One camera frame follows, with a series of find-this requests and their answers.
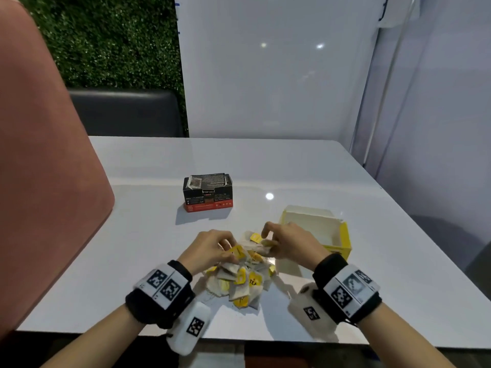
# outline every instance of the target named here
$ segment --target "table surface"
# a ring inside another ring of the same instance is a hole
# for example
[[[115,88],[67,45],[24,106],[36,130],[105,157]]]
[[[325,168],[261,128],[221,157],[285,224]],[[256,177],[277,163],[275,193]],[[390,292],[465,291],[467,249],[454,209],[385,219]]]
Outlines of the table surface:
[[[350,262],[382,287],[385,303],[433,345],[491,348],[491,302],[335,141],[91,137],[113,185],[111,216],[19,330],[82,333],[124,302],[132,285],[175,259],[199,231],[260,231],[289,204],[331,210],[347,221]],[[182,181],[230,173],[232,209],[186,213]],[[272,200],[266,193],[274,195]],[[312,281],[281,273],[260,309],[199,298],[213,312],[205,338],[316,341],[288,312],[288,291]],[[143,335],[159,335],[156,326]],[[340,343],[367,343],[341,323]]]

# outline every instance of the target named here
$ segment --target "white wall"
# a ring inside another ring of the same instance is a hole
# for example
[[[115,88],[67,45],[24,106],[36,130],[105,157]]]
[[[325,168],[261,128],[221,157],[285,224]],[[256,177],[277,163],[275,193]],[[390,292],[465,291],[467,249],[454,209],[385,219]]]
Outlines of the white wall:
[[[192,137],[350,146],[385,0],[176,0]]]
[[[353,155],[360,161],[399,28],[377,42]],[[409,214],[491,240],[491,0],[422,0],[392,76],[367,170]],[[451,258],[465,240],[445,251]]]

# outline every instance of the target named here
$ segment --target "human hand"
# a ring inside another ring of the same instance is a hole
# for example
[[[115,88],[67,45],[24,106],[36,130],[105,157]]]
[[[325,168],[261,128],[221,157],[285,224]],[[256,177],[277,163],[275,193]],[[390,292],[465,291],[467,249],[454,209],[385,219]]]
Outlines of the human hand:
[[[226,252],[236,244],[230,231],[202,231],[177,260],[194,276],[218,262],[238,263],[232,252]]]
[[[314,235],[293,222],[286,225],[266,222],[261,237],[266,238],[270,232],[278,242],[271,248],[270,257],[287,258],[314,271],[319,262],[331,254]]]

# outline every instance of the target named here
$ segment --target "pink chair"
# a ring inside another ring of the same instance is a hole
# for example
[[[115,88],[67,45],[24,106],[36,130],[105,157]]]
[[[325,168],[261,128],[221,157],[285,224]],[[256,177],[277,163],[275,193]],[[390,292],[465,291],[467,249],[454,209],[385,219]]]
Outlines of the pink chair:
[[[0,339],[109,216],[114,195],[33,19],[0,0]]]

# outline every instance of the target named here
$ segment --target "green hedge wall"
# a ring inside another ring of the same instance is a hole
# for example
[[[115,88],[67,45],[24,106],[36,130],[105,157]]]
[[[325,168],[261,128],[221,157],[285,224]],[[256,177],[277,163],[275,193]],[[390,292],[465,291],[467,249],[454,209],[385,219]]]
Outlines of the green hedge wall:
[[[187,134],[174,0],[20,0],[67,87],[169,89]]]

